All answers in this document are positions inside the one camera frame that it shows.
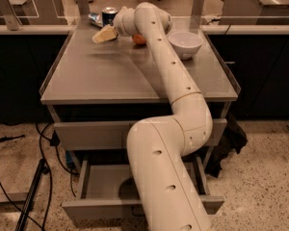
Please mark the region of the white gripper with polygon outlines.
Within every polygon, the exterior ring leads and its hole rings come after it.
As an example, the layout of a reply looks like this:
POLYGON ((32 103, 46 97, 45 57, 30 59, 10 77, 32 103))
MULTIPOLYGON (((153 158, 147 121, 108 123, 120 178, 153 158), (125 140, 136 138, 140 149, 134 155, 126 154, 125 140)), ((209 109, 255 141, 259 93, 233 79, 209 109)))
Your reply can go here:
POLYGON ((94 43, 109 41, 115 39, 118 34, 123 37, 139 35, 141 32, 135 22, 136 11, 136 9, 123 6, 115 16, 114 26, 104 26, 92 37, 92 41, 94 43))

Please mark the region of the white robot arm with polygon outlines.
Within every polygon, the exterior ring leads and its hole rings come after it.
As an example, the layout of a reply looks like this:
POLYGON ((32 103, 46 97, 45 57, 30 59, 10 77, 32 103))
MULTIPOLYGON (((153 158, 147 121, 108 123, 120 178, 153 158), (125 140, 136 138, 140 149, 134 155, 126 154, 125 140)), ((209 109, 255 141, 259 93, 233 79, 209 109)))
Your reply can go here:
POLYGON ((149 231, 213 231, 182 158, 203 147, 213 119, 207 103, 166 35, 171 16, 151 3, 123 7, 112 26, 92 37, 141 35, 161 76, 171 115, 145 118, 127 135, 127 154, 149 231))

